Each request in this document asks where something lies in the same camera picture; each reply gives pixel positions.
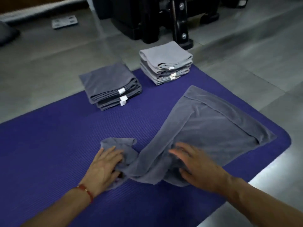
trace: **towel label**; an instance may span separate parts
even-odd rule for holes
[[[118,90],[119,94],[122,95],[125,92],[125,88],[121,88]]]
[[[126,101],[126,100],[128,100],[128,98],[127,98],[127,96],[121,96],[121,97],[120,97],[120,100],[121,100],[121,101]]]
[[[246,0],[241,0],[241,1],[239,1],[239,6],[244,6],[246,4]]]
[[[123,106],[126,104],[126,100],[125,101],[120,101],[120,105]]]

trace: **purple yoga mat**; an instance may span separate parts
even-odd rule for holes
[[[80,92],[0,124],[1,226],[19,226],[76,186],[102,139],[136,138],[135,149],[142,150],[190,85],[234,104],[278,136],[226,165],[231,174],[249,181],[290,146],[285,130],[195,66],[160,86],[141,70],[134,74],[143,92],[123,107],[100,111]],[[97,197],[71,226],[195,227],[223,203],[193,186],[128,180]]]

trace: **red thread bracelet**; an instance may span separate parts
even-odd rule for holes
[[[94,200],[94,196],[92,195],[92,193],[90,191],[87,190],[86,186],[83,185],[83,184],[80,184],[78,185],[76,188],[80,189],[80,190],[83,190],[85,192],[87,192],[87,194],[89,195],[89,197],[91,198],[91,203],[93,202]]]

